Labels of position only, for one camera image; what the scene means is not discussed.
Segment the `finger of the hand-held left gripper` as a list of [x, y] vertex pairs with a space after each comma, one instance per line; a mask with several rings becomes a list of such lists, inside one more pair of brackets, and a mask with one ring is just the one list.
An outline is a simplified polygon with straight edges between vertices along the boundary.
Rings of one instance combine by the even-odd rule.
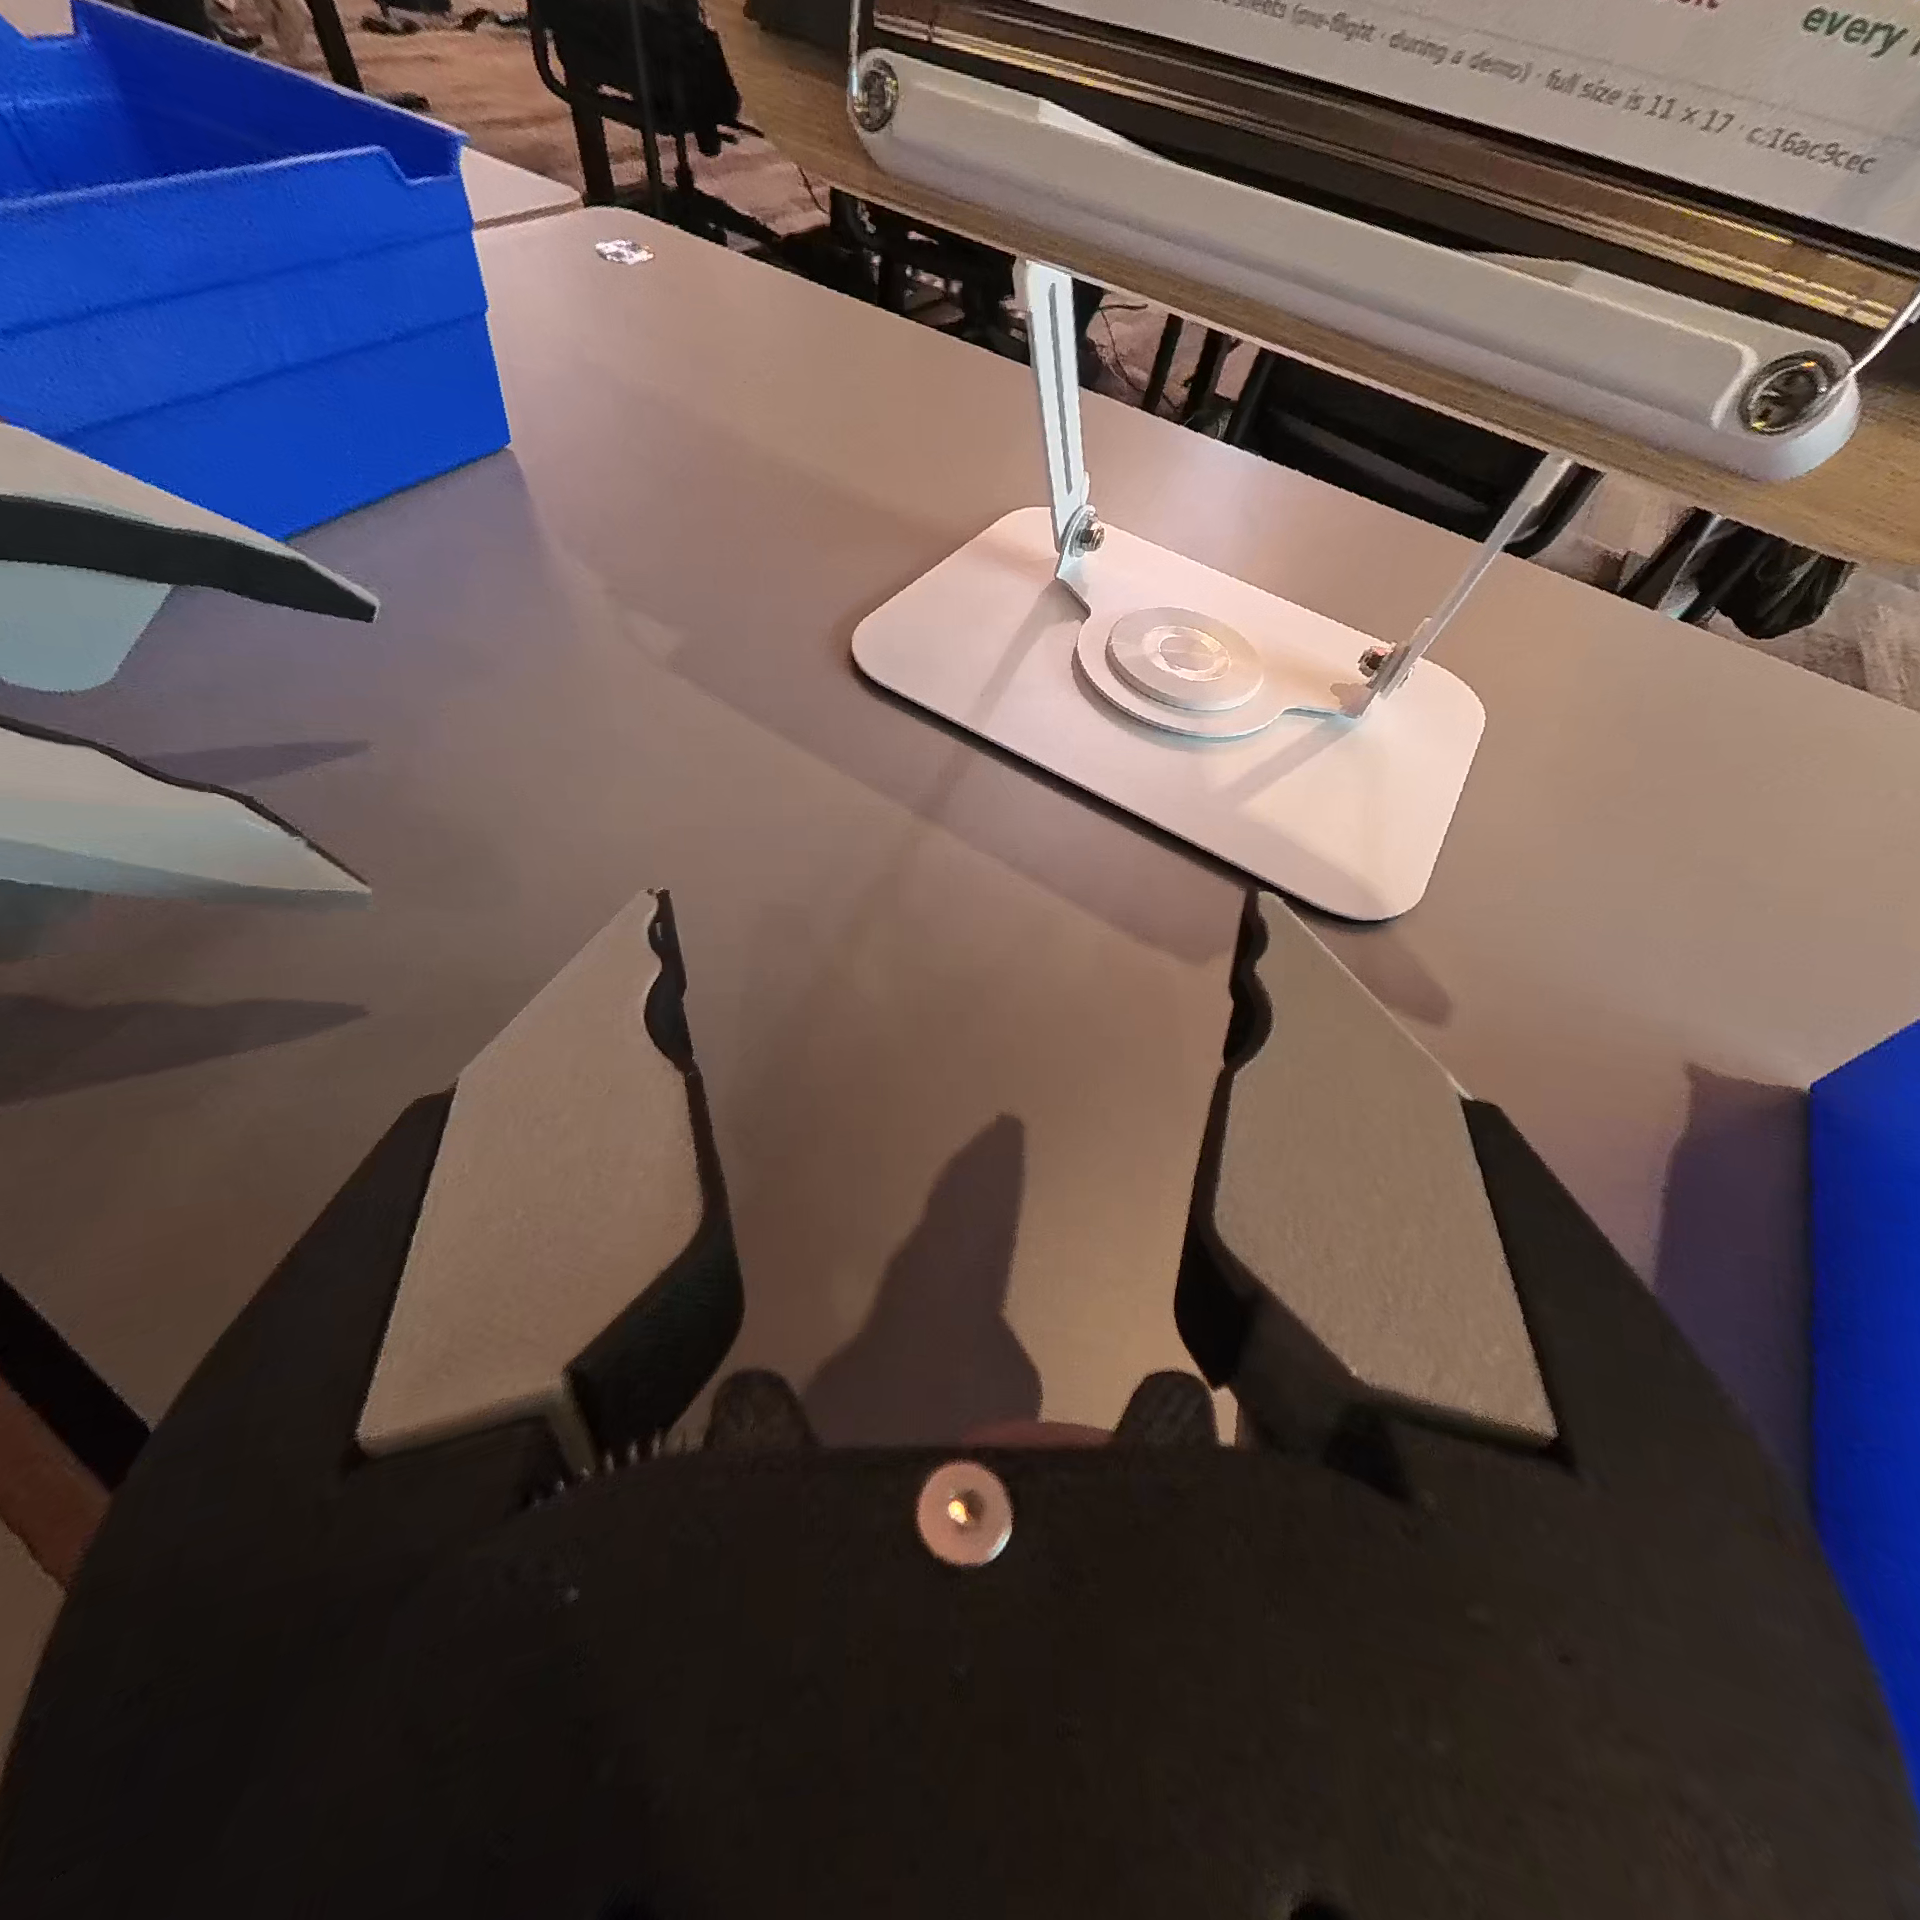
[[307, 552], [5, 423], [5, 682], [74, 692], [113, 680], [175, 590], [378, 616], [371, 590]]
[[47, 946], [98, 901], [329, 913], [371, 881], [255, 794], [363, 737], [279, 741], [158, 761], [53, 726], [3, 726], [3, 956]]

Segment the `white metal document stand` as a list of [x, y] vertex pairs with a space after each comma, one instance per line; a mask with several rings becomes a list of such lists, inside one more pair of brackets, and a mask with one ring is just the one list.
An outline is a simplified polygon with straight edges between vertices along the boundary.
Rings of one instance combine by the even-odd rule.
[[[1113, 245], [1213, 295], [1386, 346], [1657, 450], [1789, 482], [1857, 430], [1861, 354], [1571, 262], [1427, 245], [1194, 172], [1029, 92], [884, 50], [852, 23], [849, 106], [911, 184]], [[1429, 661], [1571, 470], [1547, 456], [1421, 624], [1374, 639], [1098, 511], [1073, 277], [1022, 255], [1047, 506], [1007, 511], [868, 612], [873, 685], [1347, 921], [1423, 897], [1483, 732]]]

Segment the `blue plastic bin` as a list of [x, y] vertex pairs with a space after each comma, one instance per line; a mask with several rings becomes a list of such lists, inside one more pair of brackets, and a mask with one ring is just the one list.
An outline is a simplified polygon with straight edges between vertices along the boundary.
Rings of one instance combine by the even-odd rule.
[[286, 538], [511, 442], [466, 136], [109, 5], [3, 26], [3, 417]]
[[1812, 1495], [1866, 1609], [1916, 1616], [1917, 1026], [1809, 1093]]

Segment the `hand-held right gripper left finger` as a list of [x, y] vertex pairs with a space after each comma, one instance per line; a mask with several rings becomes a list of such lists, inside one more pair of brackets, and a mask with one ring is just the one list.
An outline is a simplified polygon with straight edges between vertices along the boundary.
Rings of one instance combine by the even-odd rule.
[[357, 1444], [537, 1423], [646, 1455], [745, 1316], [675, 902], [642, 890], [462, 1070]]

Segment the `black chair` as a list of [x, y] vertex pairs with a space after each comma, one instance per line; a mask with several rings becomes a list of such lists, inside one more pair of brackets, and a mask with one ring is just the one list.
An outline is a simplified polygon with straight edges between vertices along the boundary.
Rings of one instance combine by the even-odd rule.
[[1222, 441], [1469, 538], [1495, 530], [1545, 458], [1487, 426], [1273, 349], [1258, 349]]

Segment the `printed paper sheet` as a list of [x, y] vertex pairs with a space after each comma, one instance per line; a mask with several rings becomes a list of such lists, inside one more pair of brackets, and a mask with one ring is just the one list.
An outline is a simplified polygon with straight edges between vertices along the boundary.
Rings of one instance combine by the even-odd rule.
[[1916, 5], [854, 5], [887, 176], [1331, 255], [1497, 212], [1641, 253], [1916, 255]]

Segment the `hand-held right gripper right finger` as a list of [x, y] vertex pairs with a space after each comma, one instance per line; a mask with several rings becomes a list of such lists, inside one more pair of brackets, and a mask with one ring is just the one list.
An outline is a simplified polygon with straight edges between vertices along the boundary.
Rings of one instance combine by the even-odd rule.
[[1173, 1311], [1255, 1444], [1386, 1423], [1547, 1450], [1557, 1418], [1455, 1078], [1249, 894]]

